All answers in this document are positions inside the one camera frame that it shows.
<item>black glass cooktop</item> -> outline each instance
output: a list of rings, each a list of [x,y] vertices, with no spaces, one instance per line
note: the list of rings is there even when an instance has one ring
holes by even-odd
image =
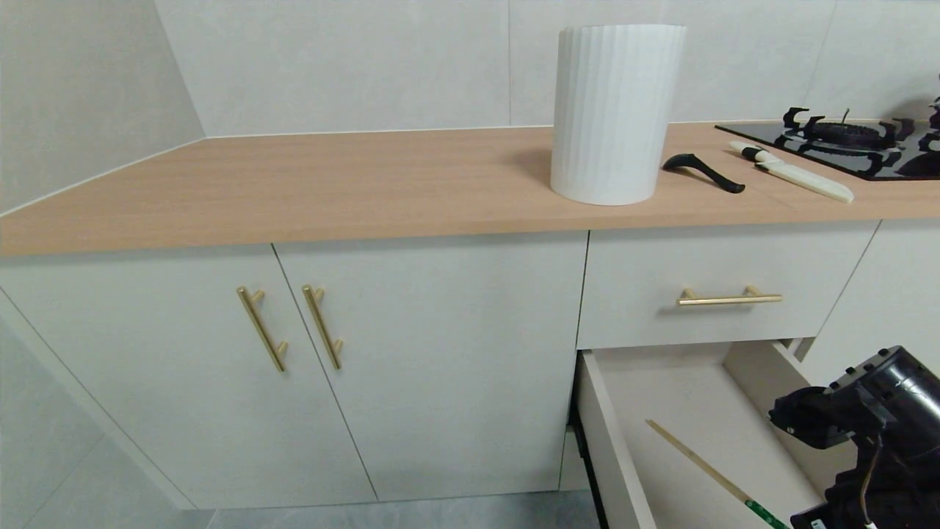
[[[940,180],[940,119],[878,122],[816,116],[800,122],[797,115],[804,111],[791,108],[782,123],[715,127],[865,180]]]

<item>white ribbed vase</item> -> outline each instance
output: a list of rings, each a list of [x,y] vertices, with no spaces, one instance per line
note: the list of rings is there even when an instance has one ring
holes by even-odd
[[[556,193],[601,205],[652,196],[684,44],[680,25],[561,31],[552,149]]]

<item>knife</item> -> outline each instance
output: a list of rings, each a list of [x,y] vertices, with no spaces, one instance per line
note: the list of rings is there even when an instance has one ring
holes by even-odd
[[[730,145],[735,152],[739,152],[745,159],[754,162],[755,166],[764,169],[781,180],[797,184],[840,202],[849,203],[855,200],[855,194],[845,185],[829,180],[815,172],[788,164],[757,145],[751,145],[743,141],[732,141]]]

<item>wooden stick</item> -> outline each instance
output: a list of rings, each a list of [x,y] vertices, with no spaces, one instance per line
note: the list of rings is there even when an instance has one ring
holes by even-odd
[[[721,485],[725,490],[731,493],[732,496],[741,501],[747,508],[751,509],[754,514],[758,515],[762,520],[770,524],[771,527],[775,529],[790,529],[782,521],[778,520],[773,514],[771,514],[763,505],[759,504],[754,498],[748,496],[740,487],[731,483],[731,480],[727,479],[719,471],[715,469],[712,465],[708,464],[705,459],[702,459],[698,454],[692,451],[691,448],[682,444],[682,441],[676,439],[675,436],[666,431],[665,428],[656,424],[655,421],[647,419],[647,424],[654,430],[656,433],[663,436],[663,439],[669,441],[669,444],[676,447],[677,450],[685,454],[693,463],[695,463],[701,470],[705,471],[713,480],[715,480],[718,485]]]

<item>kitchen counter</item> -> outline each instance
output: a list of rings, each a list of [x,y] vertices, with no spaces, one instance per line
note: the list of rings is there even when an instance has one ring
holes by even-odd
[[[209,138],[0,218],[0,255],[326,239],[940,216],[940,181],[849,186],[842,204],[753,167],[711,123],[669,127],[664,159],[694,152],[740,195],[662,172],[655,195],[592,206],[549,188],[552,130],[503,128]]]

